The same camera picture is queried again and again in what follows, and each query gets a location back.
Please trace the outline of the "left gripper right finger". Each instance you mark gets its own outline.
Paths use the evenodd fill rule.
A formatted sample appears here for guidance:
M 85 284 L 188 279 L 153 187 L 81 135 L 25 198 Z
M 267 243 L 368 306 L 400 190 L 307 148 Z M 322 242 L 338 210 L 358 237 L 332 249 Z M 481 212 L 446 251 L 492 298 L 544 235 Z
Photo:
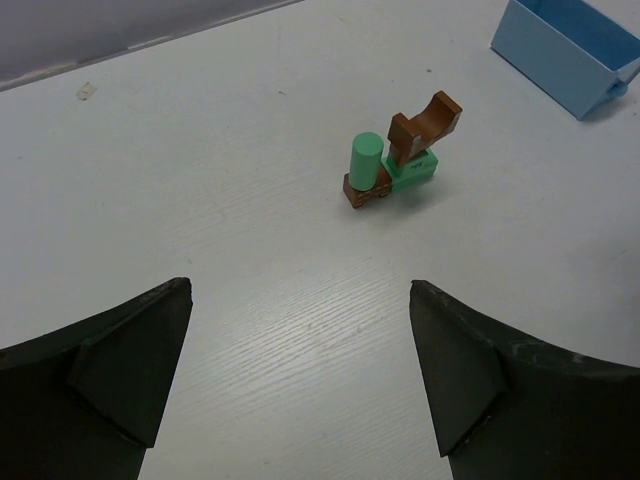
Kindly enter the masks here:
M 456 479 L 635 479 L 639 371 L 555 346 L 413 282 L 410 321 Z

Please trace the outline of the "green small block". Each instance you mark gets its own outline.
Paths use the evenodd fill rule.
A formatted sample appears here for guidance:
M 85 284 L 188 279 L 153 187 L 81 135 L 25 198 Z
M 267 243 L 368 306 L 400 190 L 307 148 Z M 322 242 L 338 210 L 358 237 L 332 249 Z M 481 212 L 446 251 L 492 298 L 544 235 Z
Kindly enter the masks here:
M 352 142 L 349 184 L 358 191 L 367 191 L 377 181 L 384 142 L 375 132 L 356 135 Z

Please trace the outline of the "brown cube block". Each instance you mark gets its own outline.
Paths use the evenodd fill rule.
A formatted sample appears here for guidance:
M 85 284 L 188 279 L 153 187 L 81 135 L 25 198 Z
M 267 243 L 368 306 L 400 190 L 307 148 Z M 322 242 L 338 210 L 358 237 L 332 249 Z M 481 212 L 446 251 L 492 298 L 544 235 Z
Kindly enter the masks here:
M 378 168 L 376 182 L 374 186 L 366 191 L 354 189 L 349 183 L 349 174 L 343 178 L 343 192 L 354 209 L 360 208 L 372 198 L 384 198 L 392 191 L 392 178 L 387 170 L 380 166 Z

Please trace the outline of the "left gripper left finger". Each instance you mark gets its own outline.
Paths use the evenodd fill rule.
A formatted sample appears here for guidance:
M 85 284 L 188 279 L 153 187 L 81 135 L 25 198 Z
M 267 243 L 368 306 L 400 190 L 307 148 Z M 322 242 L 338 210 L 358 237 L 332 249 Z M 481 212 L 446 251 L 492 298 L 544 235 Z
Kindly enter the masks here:
M 167 282 L 1 351 L 4 479 L 136 479 L 159 433 L 192 312 Z

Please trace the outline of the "blue plastic box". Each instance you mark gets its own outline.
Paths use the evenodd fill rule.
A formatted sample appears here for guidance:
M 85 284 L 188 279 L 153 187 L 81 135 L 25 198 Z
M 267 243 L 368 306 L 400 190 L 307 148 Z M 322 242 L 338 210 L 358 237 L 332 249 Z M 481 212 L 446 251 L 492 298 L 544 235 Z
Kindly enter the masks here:
M 639 74 L 639 38 L 580 0 L 508 2 L 491 49 L 579 121 Z

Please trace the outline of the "brown small block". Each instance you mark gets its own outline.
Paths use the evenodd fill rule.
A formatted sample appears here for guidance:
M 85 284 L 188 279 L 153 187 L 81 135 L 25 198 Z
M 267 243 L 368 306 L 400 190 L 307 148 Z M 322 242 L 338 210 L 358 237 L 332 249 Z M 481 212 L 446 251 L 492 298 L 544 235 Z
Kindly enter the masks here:
M 390 132 L 388 135 L 390 142 L 389 156 L 396 168 L 403 168 L 416 156 L 428 149 L 428 144 L 420 134 L 411 134 L 405 131 Z

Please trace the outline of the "brown arch block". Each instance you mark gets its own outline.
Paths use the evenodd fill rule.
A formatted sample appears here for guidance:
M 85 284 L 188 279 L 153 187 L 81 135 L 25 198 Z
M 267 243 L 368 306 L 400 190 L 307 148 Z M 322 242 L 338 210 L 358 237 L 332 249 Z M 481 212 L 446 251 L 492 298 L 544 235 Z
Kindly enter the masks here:
M 391 119 L 388 135 L 398 131 L 420 134 L 430 148 L 453 132 L 462 112 L 462 107 L 446 92 L 439 91 L 433 95 L 425 109 L 414 117 L 408 118 L 403 113 L 395 114 Z

